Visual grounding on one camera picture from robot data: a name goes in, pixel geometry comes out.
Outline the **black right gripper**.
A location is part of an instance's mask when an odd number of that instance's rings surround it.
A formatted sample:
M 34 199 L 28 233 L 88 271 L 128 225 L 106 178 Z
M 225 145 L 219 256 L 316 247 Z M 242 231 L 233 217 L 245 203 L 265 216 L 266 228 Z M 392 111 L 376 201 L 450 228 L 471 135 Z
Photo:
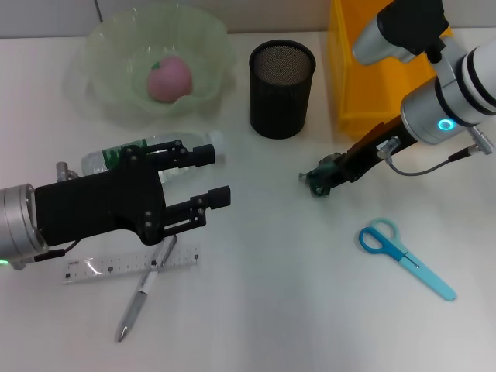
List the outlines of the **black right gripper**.
M 321 194 L 345 183 L 355 182 L 372 167 L 381 162 L 379 146 L 397 137 L 398 146 L 391 151 L 396 154 L 411 146 L 411 134 L 405 128 L 401 116 L 375 126 L 366 136 L 352 145 L 346 153 L 333 153 L 319 161 L 319 190 Z

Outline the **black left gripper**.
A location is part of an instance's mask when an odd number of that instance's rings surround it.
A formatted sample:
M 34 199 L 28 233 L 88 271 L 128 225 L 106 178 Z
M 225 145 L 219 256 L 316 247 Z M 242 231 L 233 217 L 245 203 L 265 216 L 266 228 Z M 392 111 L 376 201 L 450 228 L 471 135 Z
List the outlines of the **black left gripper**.
M 165 206 L 157 171 L 204 167 L 215 163 L 212 144 L 188 150 L 175 141 L 124 148 L 119 164 L 100 174 L 35 189 L 38 230 L 48 246 L 124 229 L 147 246 L 163 239 L 160 217 Z M 164 237 L 206 225 L 206 210 L 231 204 L 230 186 L 209 190 L 164 209 Z

